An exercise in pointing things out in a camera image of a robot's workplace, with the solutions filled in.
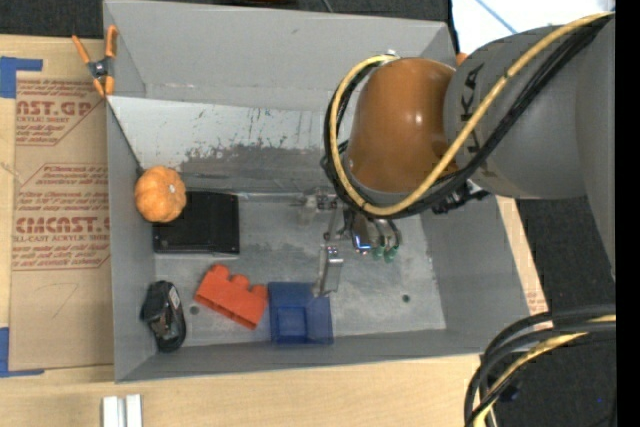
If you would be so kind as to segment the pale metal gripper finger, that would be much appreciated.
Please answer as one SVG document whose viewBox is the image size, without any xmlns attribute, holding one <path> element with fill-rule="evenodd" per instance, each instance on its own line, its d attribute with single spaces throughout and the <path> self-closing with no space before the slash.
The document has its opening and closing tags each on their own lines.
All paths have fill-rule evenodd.
<svg viewBox="0 0 640 427">
<path fill-rule="evenodd" d="M 338 207 L 338 200 L 334 195 L 316 193 L 304 196 L 298 207 L 298 221 L 312 222 L 317 215 L 328 213 Z"/>
<path fill-rule="evenodd" d="M 341 272 L 344 265 L 339 248 L 335 245 L 325 245 L 319 256 L 317 279 L 312 287 L 316 297 L 327 296 L 339 290 Z"/>
</svg>

